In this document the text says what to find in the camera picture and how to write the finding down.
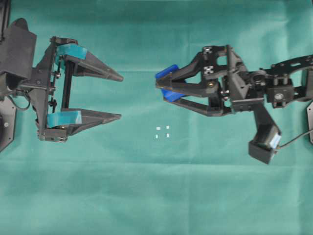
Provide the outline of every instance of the blue gripper pad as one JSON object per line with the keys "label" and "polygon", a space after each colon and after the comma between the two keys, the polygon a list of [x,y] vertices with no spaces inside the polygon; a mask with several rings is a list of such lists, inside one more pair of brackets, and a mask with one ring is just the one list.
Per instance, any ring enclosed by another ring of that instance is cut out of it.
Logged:
{"label": "blue gripper pad", "polygon": [[[168,75],[170,72],[175,72],[177,70],[179,70],[179,67],[177,65],[172,65],[172,66],[166,68],[165,70],[163,70],[161,72],[158,72],[155,75],[155,78],[156,78],[156,80],[159,80],[162,77]],[[172,92],[172,91],[168,91],[168,90],[165,90],[165,89],[161,89],[161,90],[162,90],[163,96],[170,102],[178,100],[179,98],[184,96],[184,94],[180,94],[180,93],[177,93],[177,92]]]}
{"label": "blue gripper pad", "polygon": [[[87,55],[87,49],[84,47],[80,47],[79,45],[76,45],[75,43],[68,43],[68,44],[63,44],[60,46],[57,46],[56,49],[56,56],[55,56],[55,63],[59,63],[59,56],[60,55],[70,55],[77,57],[79,59],[86,59]],[[62,61],[61,67],[64,69],[64,62]]]}
{"label": "blue gripper pad", "polygon": [[47,115],[48,128],[71,124],[82,124],[81,111],[63,111]]}

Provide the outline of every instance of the teal tablecloth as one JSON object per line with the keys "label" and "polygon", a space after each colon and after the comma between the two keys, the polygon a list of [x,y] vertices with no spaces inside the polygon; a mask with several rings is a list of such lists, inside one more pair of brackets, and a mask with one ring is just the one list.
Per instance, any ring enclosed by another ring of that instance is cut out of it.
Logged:
{"label": "teal tablecloth", "polygon": [[[265,165],[247,153],[253,113],[201,116],[163,102],[154,80],[206,45],[231,44],[251,71],[312,54],[310,0],[12,0],[19,17],[38,35],[34,64],[55,35],[122,74],[75,77],[70,106],[123,117],[59,144],[39,141],[35,112],[19,112],[0,154],[1,235],[313,234],[308,138]],[[282,142],[307,130],[307,105],[267,105]]]}

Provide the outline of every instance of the fabric surface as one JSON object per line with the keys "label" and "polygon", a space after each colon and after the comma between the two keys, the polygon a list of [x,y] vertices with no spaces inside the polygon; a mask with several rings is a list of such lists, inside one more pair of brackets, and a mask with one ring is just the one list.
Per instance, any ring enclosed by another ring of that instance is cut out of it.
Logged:
{"label": "fabric surface", "polygon": [[[73,78],[71,108],[122,119],[66,143],[39,141],[35,112],[18,112],[0,153],[0,234],[313,234],[307,137],[265,165],[247,152],[253,113],[201,116],[164,102],[154,78],[208,45],[230,44],[251,71],[312,54],[312,10],[311,0],[12,0],[10,21],[38,36],[34,65],[50,37],[69,37],[125,80]],[[308,104],[266,105],[281,143],[307,130]]]}

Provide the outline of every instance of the small white object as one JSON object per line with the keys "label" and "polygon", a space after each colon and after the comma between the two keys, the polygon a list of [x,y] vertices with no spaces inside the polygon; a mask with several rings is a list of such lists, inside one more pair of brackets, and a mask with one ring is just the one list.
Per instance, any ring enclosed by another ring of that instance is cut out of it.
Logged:
{"label": "small white object", "polygon": [[205,66],[204,68],[204,74],[214,73],[213,66]]}
{"label": "small white object", "polygon": [[273,137],[273,139],[269,142],[270,146],[271,146],[272,148],[276,148],[277,145],[278,145],[278,143],[279,143],[279,141],[280,141],[280,139],[281,139],[281,136],[278,135],[278,134],[275,134],[275,136]]}

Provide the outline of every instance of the mounting plate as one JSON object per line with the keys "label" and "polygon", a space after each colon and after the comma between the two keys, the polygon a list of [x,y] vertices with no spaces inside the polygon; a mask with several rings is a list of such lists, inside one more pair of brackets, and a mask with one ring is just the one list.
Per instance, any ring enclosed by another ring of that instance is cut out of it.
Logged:
{"label": "mounting plate", "polygon": [[[313,128],[313,102],[307,107],[309,130]],[[313,132],[310,132],[310,142],[313,144]]]}
{"label": "mounting plate", "polygon": [[14,139],[16,108],[12,102],[5,97],[0,102],[0,151],[7,147]]}

